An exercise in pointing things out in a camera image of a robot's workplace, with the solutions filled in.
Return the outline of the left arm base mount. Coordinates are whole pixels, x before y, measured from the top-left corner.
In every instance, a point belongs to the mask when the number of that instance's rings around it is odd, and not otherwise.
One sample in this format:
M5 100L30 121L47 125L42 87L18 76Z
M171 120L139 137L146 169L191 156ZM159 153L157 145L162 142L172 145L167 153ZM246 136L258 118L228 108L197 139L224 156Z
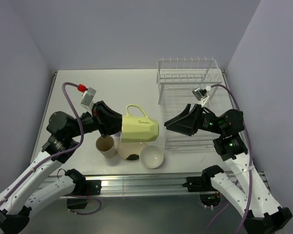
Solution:
M99 195L101 192L101 180L83 180L77 182L71 193L68 195Z

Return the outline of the yellow-green mug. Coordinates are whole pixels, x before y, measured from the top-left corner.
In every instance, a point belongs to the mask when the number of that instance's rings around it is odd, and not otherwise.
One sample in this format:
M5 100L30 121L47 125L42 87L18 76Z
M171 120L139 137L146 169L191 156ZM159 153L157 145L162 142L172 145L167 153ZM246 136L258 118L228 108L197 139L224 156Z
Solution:
M139 109L143 116L130 114L130 107ZM122 117L121 142L153 142L158 138L158 135L158 122L151 119L141 106L136 104L126 106L126 115Z

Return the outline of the white ceramic bowl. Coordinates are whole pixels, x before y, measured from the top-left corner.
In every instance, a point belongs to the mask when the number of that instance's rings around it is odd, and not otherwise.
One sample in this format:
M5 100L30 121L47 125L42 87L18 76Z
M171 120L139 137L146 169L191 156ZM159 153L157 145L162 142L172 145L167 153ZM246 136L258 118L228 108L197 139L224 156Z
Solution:
M139 158L144 167L156 169L163 163L164 153L159 147L148 145L141 150Z

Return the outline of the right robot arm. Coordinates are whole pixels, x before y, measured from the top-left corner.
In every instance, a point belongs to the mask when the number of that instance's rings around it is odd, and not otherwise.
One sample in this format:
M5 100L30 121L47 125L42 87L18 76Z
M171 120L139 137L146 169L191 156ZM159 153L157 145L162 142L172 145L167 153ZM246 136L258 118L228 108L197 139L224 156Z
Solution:
M239 133L245 129L243 112L230 109L221 116L199 104L187 104L176 117L166 121L167 130L192 136L198 130L219 134L213 140L217 154L230 167L239 186L218 166L202 171L201 176L187 177L189 192L219 191L242 216L249 234L273 234L292 218L289 208L282 207L273 197L257 172L249 151Z

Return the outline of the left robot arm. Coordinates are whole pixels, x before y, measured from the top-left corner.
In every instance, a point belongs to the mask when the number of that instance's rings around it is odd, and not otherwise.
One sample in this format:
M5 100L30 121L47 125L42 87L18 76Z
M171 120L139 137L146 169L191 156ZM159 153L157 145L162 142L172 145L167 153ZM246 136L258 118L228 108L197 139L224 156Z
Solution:
M103 137L120 132L122 115L103 101L96 102L90 112L74 117L57 111L49 118L51 134L34 161L3 192L0 193L0 228L5 234L21 232L36 212L64 195L85 193L85 177L75 169L39 190L45 179L65 164L81 146L75 137L99 131Z

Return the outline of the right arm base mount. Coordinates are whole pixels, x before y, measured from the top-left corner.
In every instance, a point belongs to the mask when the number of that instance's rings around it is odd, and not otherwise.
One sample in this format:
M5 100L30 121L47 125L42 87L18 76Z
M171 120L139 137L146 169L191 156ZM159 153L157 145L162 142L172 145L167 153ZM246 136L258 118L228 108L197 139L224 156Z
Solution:
M212 191L212 187L203 176L188 176L182 187L187 188L189 193Z

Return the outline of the cream floral plate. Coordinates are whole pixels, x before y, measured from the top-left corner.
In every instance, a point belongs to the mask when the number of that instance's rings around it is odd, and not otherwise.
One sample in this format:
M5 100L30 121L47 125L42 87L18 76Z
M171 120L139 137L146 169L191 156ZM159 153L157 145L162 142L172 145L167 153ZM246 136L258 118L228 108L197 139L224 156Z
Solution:
M117 146L118 155L125 161L135 162L140 158L142 149L147 146L145 142L124 143L120 142Z

